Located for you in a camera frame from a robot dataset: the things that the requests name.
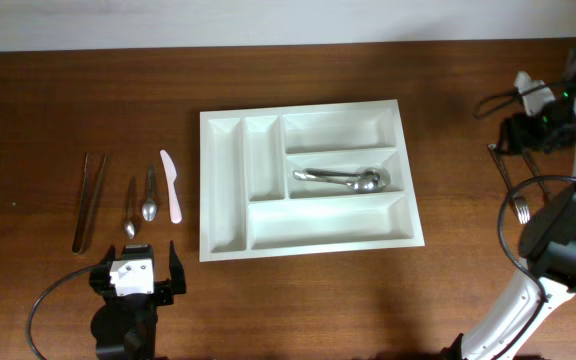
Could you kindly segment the large steel spoon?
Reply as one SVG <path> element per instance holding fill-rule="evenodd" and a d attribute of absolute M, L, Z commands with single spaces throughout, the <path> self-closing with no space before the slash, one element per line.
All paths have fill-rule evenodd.
<path fill-rule="evenodd" d="M 315 176 L 336 176 L 336 177 L 345 176 L 345 177 L 364 177 L 364 178 L 370 177 L 377 181 L 385 180 L 384 175 L 379 170 L 374 170 L 372 168 L 363 170 L 361 172 L 341 172 L 341 171 L 323 170 L 315 168 L 306 168 L 305 172 Z"/>
<path fill-rule="evenodd" d="M 315 175 L 305 171 L 294 170 L 292 172 L 293 177 L 299 181 L 311 181 L 320 183 L 330 183 L 335 185 L 342 185 L 354 193 L 357 194 L 367 194 L 367 193 L 378 193 L 381 192 L 386 184 L 382 181 L 381 176 L 376 172 L 362 172 L 358 175 L 352 175 L 347 180 L 341 180 L 339 175 Z"/>

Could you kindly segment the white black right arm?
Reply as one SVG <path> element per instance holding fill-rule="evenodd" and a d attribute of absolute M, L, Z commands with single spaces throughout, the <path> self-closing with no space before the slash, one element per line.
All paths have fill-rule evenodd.
<path fill-rule="evenodd" d="M 576 295 L 576 47 L 559 81 L 520 72 L 498 97 L 523 109 L 501 123 L 491 157 L 502 175 L 502 158 L 513 155 L 532 172 L 508 184 L 497 217 L 499 243 L 516 272 L 486 317 L 441 351 L 443 359 L 516 359 L 546 318 Z"/>

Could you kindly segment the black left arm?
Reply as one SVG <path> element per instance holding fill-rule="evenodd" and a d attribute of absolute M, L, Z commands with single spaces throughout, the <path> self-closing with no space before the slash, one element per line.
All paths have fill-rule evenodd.
<path fill-rule="evenodd" d="M 149 244 L 127 245 L 117 254 L 110 247 L 89 277 L 104 305 L 91 320 L 99 359 L 154 359 L 158 309 L 187 292 L 183 264 L 169 243 L 170 277 L 155 279 L 154 251 Z"/>

